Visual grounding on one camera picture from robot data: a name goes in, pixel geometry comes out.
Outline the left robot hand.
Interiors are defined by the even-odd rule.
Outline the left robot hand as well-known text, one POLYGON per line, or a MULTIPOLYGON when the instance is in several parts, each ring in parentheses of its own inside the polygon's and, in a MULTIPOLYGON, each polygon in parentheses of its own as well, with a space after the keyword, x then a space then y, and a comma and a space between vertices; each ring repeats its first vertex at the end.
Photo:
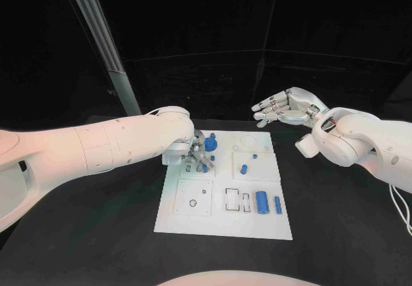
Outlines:
POLYGON ((182 157, 185 163, 197 163, 197 171, 208 173, 214 169, 212 160, 207 156, 205 135, 201 130, 195 129, 195 137, 189 153, 182 157))

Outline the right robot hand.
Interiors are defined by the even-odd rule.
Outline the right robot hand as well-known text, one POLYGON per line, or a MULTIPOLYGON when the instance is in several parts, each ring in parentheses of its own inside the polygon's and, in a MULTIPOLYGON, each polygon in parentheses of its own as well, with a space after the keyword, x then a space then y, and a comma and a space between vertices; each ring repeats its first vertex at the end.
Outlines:
POLYGON ((313 128, 329 110, 319 97, 299 87, 286 89, 253 106, 260 128, 276 121, 313 128))

